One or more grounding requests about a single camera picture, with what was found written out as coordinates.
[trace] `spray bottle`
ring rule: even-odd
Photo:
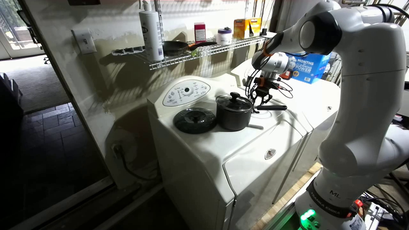
[[[158,20],[157,11],[151,9],[149,2],[143,1],[143,11],[139,11],[144,52],[148,61],[161,61],[163,60],[163,47],[161,25]]]

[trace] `washing machine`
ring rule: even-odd
[[[211,120],[217,96],[244,94],[235,80],[227,83],[231,78],[186,75],[148,97],[163,188],[192,230],[250,229],[286,192],[282,188],[290,188],[314,163],[317,148],[305,153],[305,146],[310,133],[333,116],[335,111],[328,112],[327,107],[339,100],[333,85],[333,100],[322,105],[282,98],[287,110],[252,114],[249,126],[227,131],[211,125]],[[294,92],[310,87],[294,83]],[[298,98],[305,100],[303,92]],[[188,124],[209,125],[183,130],[175,121],[180,115]]]

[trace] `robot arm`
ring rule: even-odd
[[[406,71],[404,34],[390,22],[387,8],[321,1],[252,59],[254,69],[263,69],[279,51],[341,56],[340,108],[318,152],[323,169],[295,202],[299,215],[314,208],[319,229],[363,229],[359,218],[346,220],[350,204],[409,158],[409,133],[388,130]]]

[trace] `wire shelf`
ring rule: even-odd
[[[226,52],[230,50],[240,48],[240,47],[247,47],[250,45],[255,45],[261,41],[263,41],[264,37],[250,37],[250,38],[244,38],[244,39],[236,39],[230,45],[215,45],[215,46],[202,46],[192,51],[190,54],[185,54],[183,56],[166,56],[165,60],[158,61],[158,62],[152,62],[149,64],[149,70],[156,70],[161,68],[166,68],[170,65],[180,64],[184,61],[220,54],[220,52]]]

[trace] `appliance control panel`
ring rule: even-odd
[[[163,106],[174,107],[192,102],[209,91],[209,84],[202,80],[184,80],[170,88],[163,98]]]

